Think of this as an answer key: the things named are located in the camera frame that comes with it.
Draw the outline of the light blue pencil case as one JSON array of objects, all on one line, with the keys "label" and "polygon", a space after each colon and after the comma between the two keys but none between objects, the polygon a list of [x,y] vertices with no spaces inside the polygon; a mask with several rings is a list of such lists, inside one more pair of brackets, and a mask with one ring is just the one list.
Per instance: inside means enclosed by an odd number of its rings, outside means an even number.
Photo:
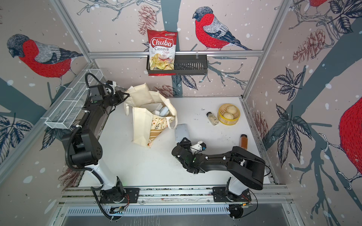
[{"label": "light blue pencil case", "polygon": [[174,132],[176,143],[182,142],[184,138],[189,140],[189,130],[187,124],[178,124]]}]

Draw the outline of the cream canvas tote bag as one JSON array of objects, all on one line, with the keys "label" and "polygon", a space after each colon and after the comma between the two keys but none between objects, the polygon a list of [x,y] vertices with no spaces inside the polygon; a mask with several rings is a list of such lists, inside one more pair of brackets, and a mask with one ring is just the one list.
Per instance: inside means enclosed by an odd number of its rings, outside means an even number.
[{"label": "cream canvas tote bag", "polygon": [[[151,148],[154,140],[167,128],[174,130],[178,125],[177,111],[171,101],[158,91],[149,90],[147,84],[131,86],[129,97],[124,102],[125,114],[133,113],[133,142]],[[160,104],[167,107],[169,113],[160,116],[148,110],[144,105]]]}]

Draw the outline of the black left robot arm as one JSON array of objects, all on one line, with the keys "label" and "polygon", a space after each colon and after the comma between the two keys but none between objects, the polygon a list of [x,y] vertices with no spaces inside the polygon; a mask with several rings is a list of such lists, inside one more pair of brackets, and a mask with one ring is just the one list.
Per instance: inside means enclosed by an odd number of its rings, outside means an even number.
[{"label": "black left robot arm", "polygon": [[110,172],[101,161],[103,149],[96,137],[96,129],[104,115],[111,114],[129,94],[115,90],[108,82],[101,82],[93,73],[85,74],[87,97],[83,106],[84,115],[72,132],[64,135],[65,161],[73,171],[87,171],[99,182],[94,191],[125,193],[120,179]]}]

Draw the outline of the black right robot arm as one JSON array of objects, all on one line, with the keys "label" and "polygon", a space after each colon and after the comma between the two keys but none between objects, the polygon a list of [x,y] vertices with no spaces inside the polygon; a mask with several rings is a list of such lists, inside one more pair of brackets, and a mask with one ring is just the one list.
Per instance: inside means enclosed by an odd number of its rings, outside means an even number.
[{"label": "black right robot arm", "polygon": [[175,157],[193,174],[209,171],[227,171],[233,175],[227,182],[227,192],[241,195],[246,189],[262,190],[265,178],[265,161],[244,148],[234,146],[231,151],[222,154],[206,154],[206,144],[202,141],[195,145],[186,137],[172,150]]}]

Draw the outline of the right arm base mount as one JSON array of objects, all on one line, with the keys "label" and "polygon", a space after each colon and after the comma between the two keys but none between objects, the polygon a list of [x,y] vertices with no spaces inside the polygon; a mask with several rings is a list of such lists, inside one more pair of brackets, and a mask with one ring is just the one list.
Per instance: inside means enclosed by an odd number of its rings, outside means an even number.
[{"label": "right arm base mount", "polygon": [[228,191],[225,186],[212,187],[214,202],[251,202],[249,190],[245,190],[241,195],[235,195]]}]

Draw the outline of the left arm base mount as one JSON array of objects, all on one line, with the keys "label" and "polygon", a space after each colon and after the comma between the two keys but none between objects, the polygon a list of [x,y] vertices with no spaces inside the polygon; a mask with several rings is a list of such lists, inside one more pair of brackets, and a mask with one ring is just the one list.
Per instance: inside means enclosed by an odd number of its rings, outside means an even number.
[{"label": "left arm base mount", "polygon": [[121,192],[119,188],[113,187],[108,190],[101,190],[101,204],[116,204],[116,203],[137,203],[140,189],[136,187],[124,188]]}]

